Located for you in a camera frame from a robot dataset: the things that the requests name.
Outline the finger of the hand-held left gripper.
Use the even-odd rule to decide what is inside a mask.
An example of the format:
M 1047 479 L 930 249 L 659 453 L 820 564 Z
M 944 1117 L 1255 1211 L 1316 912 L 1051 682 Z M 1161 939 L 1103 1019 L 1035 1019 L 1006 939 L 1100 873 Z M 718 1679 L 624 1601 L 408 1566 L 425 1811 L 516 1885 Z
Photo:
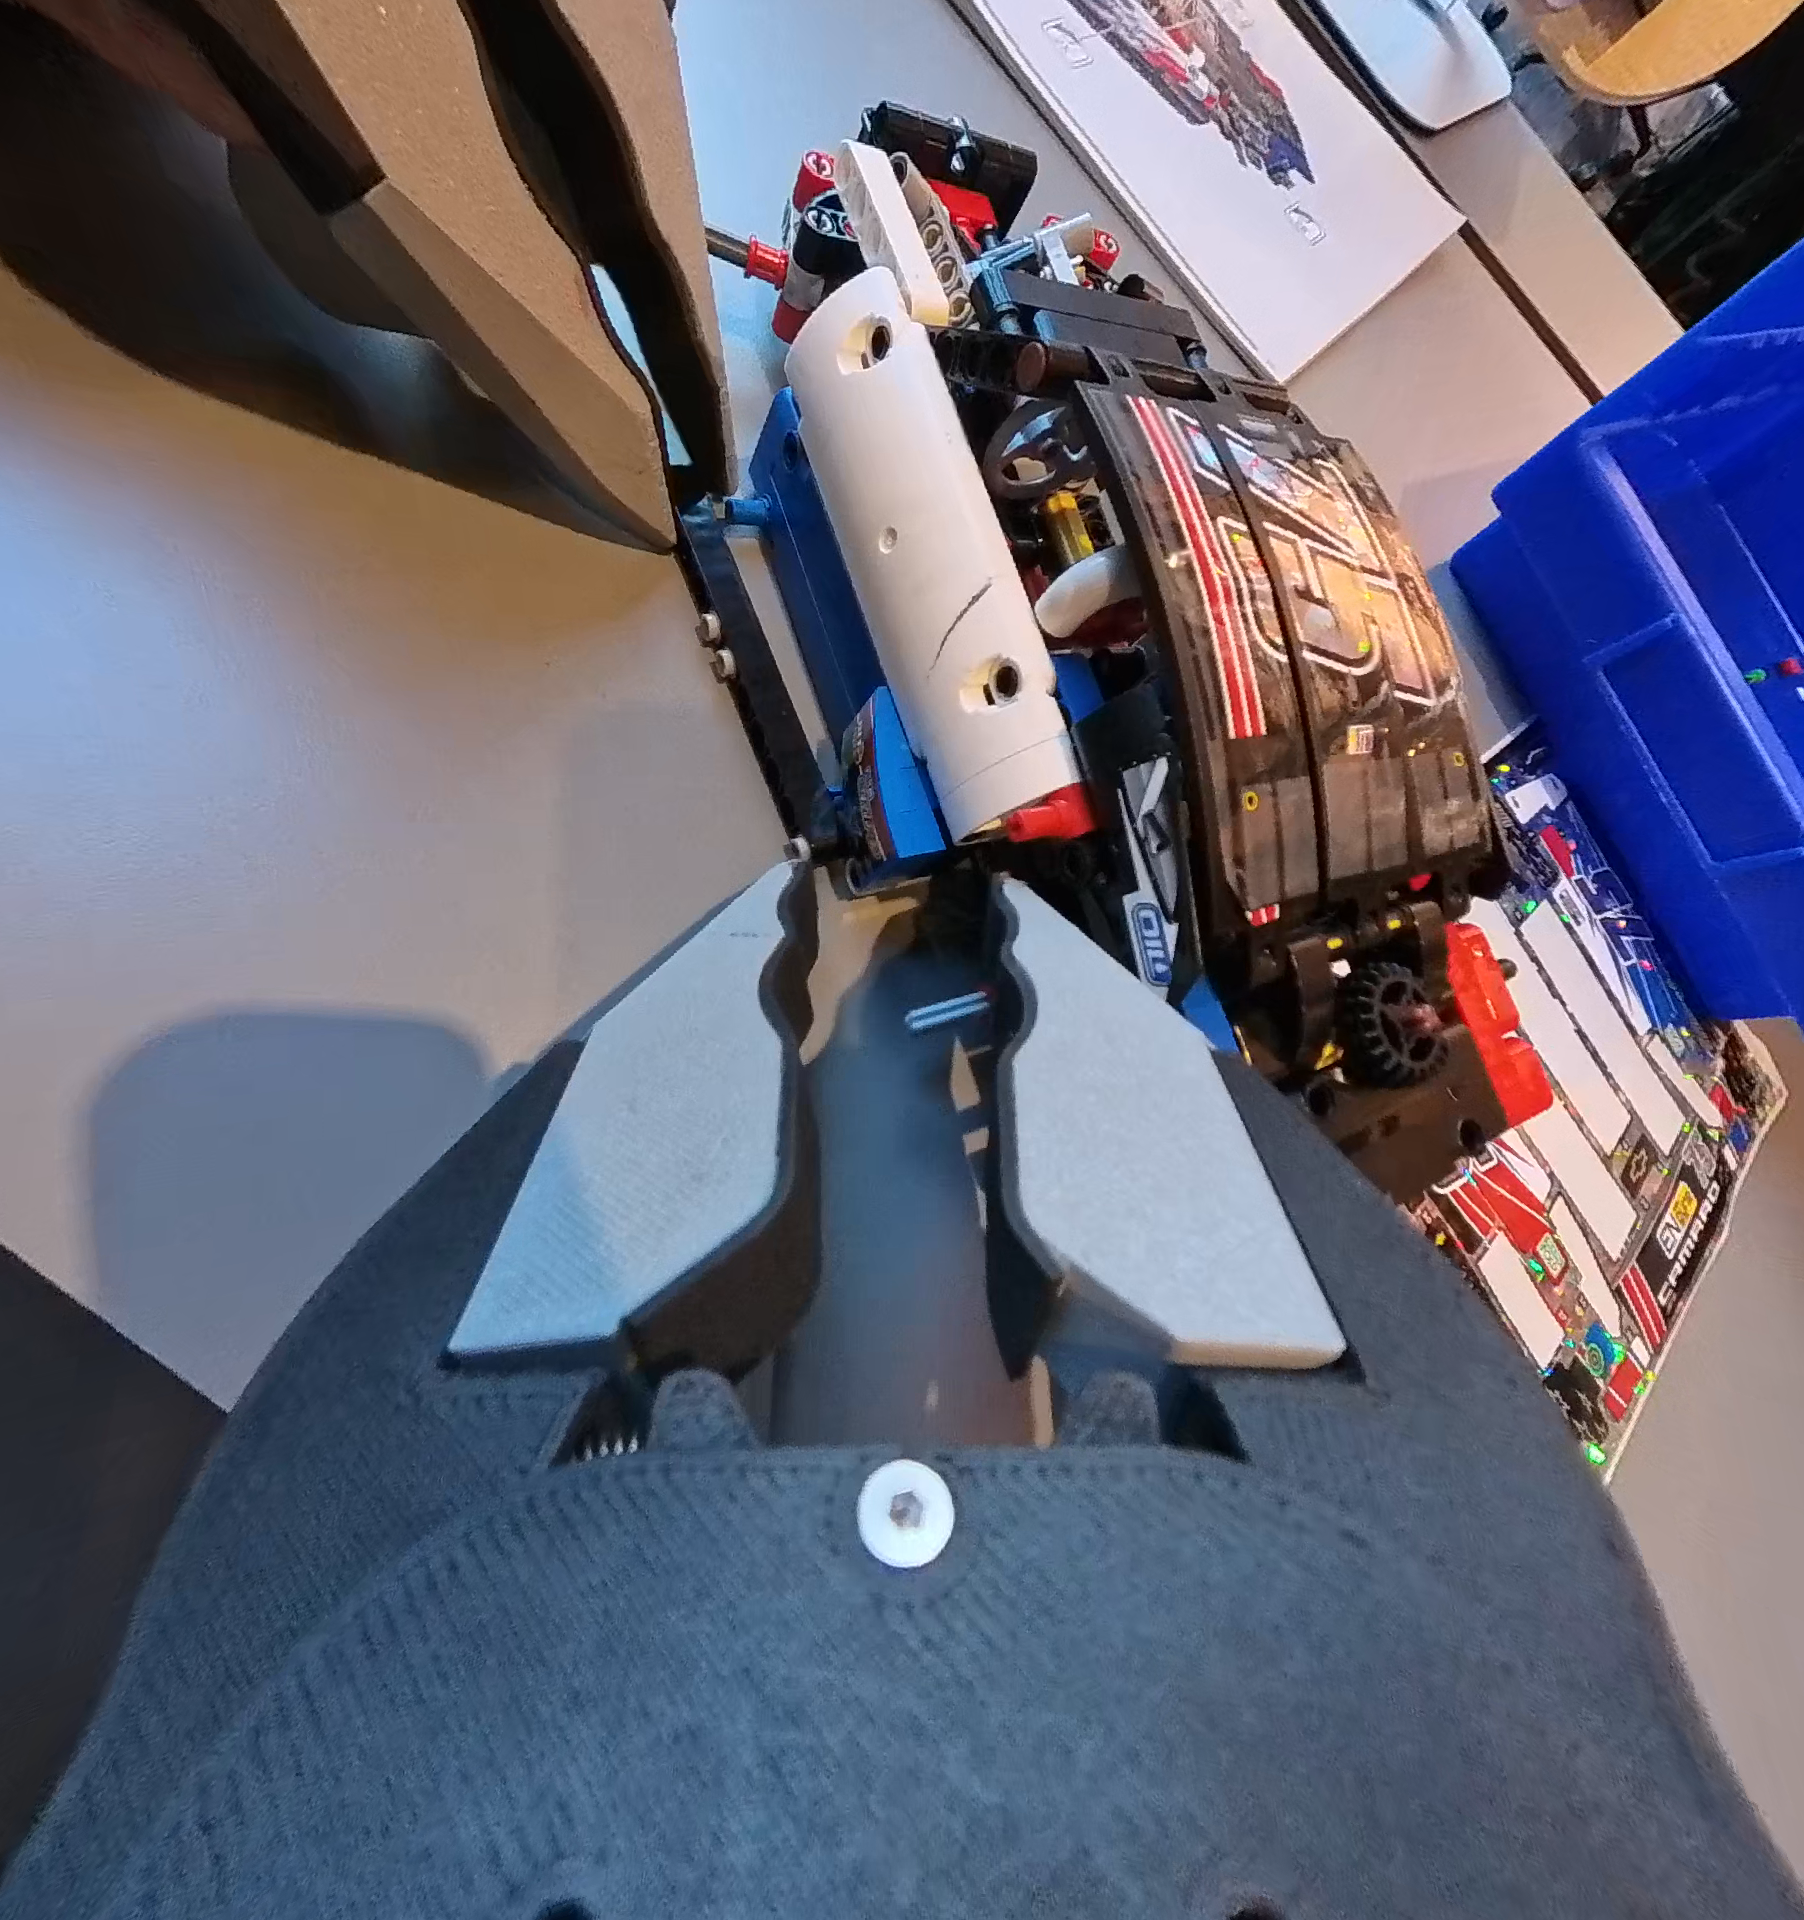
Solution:
M 633 548 L 672 548 L 643 371 L 533 207 L 440 0 L 230 0 L 206 45 L 336 249 L 541 445 Z
M 690 486 L 728 494 L 736 428 L 728 428 L 672 8 L 547 0 L 547 31 L 557 31 L 557 74 L 581 87 L 581 104 L 557 107 L 581 240 L 624 305 L 624 333 L 643 345 Z

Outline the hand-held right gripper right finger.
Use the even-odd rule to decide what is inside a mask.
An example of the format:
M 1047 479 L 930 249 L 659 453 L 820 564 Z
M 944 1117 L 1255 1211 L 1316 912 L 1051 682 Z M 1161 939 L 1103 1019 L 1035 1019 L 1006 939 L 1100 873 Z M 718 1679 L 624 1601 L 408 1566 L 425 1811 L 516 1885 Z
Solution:
M 1329 1370 L 1353 1335 L 1227 1057 L 1029 882 L 987 887 L 987 1335 L 1029 1365 Z

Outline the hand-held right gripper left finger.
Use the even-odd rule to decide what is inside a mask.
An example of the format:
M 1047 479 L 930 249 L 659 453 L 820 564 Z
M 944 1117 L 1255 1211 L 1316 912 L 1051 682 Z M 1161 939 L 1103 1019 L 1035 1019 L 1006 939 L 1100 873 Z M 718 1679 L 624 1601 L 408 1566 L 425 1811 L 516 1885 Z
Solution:
M 457 1370 L 746 1380 L 790 1338 L 817 1305 L 811 973 L 817 873 L 760 873 L 597 1005 L 448 1335 Z

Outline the toy brick car model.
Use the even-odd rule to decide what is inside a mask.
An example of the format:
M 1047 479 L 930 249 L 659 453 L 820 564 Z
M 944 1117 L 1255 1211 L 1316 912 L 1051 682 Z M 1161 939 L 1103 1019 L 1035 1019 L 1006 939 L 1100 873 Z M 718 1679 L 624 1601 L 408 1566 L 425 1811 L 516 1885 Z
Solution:
M 1548 1103 L 1476 905 L 1503 830 L 1393 505 L 1035 148 L 874 104 L 811 148 L 754 529 L 840 751 L 848 894 L 1029 882 L 1385 1203 Z

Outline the long black toy beam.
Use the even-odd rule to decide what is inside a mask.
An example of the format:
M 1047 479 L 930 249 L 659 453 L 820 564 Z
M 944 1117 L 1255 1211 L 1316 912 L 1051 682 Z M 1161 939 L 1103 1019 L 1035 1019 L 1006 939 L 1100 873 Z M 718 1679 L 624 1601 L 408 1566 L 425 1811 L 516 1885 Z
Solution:
M 840 795 L 798 730 L 768 631 L 728 556 L 718 494 L 672 510 L 672 564 L 695 604 L 695 652 L 736 704 L 746 751 L 768 785 L 786 837 L 798 837 L 817 864 L 840 864 L 848 853 Z

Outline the sticker sheet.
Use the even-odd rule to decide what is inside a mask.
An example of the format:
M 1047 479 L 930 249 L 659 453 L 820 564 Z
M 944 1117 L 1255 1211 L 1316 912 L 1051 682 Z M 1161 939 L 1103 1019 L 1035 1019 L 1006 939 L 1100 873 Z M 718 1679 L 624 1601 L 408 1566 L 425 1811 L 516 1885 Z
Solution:
M 1476 905 L 1548 1103 L 1423 1188 L 1413 1226 L 1469 1273 L 1608 1481 L 1720 1260 L 1792 1083 L 1742 1019 L 1711 1019 L 1628 905 L 1552 738 L 1491 760 L 1517 882 Z

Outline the flat instruction booklet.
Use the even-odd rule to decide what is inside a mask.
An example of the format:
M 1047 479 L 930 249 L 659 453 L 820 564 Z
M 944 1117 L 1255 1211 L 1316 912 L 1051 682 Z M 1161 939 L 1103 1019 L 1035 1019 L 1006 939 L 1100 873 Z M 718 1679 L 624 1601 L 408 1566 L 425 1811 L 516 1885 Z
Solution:
M 960 0 L 1227 345 L 1300 373 L 1469 214 L 1274 0 Z

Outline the blue plastic bin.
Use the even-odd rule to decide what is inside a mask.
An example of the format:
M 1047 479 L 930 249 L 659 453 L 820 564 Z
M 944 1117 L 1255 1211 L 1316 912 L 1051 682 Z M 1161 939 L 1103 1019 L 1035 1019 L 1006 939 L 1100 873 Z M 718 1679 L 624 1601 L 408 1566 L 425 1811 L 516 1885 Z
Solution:
M 1711 1019 L 1804 1026 L 1804 240 L 1548 439 L 1449 556 Z

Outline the white rounded tray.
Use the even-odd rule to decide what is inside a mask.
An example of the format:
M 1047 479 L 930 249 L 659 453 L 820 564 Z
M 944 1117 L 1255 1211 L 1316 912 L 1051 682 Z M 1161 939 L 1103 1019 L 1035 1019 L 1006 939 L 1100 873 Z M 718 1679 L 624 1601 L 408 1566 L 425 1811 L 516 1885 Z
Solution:
M 1413 137 L 1517 104 L 1517 74 L 1469 0 L 1313 0 L 1313 17 Z

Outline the wooden board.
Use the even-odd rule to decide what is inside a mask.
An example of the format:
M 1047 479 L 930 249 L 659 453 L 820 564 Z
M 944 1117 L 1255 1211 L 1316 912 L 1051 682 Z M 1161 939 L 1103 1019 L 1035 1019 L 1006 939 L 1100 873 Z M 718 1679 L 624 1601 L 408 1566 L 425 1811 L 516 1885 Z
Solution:
M 1735 74 L 1797 0 L 1532 0 L 1517 17 L 1565 92 L 1647 107 Z

